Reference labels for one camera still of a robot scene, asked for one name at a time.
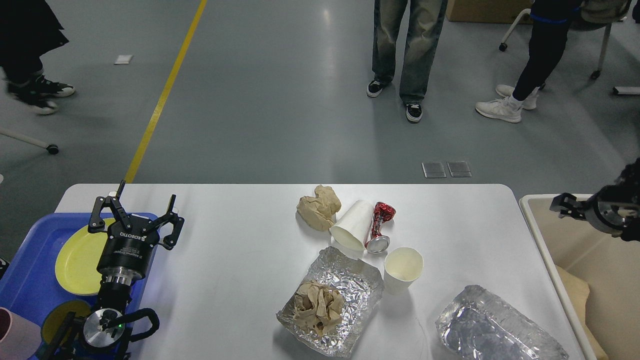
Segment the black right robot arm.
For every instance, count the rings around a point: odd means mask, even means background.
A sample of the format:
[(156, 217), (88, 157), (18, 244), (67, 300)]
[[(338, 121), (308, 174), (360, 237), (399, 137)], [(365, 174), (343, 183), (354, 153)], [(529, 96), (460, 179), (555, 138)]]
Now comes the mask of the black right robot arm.
[(574, 194), (555, 196), (550, 205), (559, 218), (588, 222), (593, 228), (625, 242), (640, 241), (640, 158), (622, 170), (614, 184), (579, 201)]

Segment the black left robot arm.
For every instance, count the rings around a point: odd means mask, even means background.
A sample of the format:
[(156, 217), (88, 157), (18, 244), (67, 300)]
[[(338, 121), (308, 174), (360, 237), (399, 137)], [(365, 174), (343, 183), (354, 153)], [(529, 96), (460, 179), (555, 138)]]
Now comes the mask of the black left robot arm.
[(149, 272), (155, 247), (172, 250), (185, 219), (174, 208), (175, 194), (165, 214), (156, 219), (126, 212), (120, 201), (124, 187), (122, 181), (116, 192), (96, 198), (87, 223), (87, 232), (107, 237), (96, 265), (101, 276), (96, 303), (86, 316), (66, 313), (42, 360), (75, 360), (76, 346), (90, 353), (113, 352), (115, 360), (128, 360), (129, 344), (151, 337), (160, 327), (153, 309), (127, 312), (126, 308), (134, 284)]

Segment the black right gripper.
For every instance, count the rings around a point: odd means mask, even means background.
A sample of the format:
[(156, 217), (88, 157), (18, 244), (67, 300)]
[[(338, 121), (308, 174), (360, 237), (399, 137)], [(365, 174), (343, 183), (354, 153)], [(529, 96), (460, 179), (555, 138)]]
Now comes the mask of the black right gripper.
[(622, 186), (604, 186), (590, 194), (560, 193), (553, 196), (550, 211), (558, 218), (587, 221), (602, 233), (620, 239), (633, 237), (633, 191)]

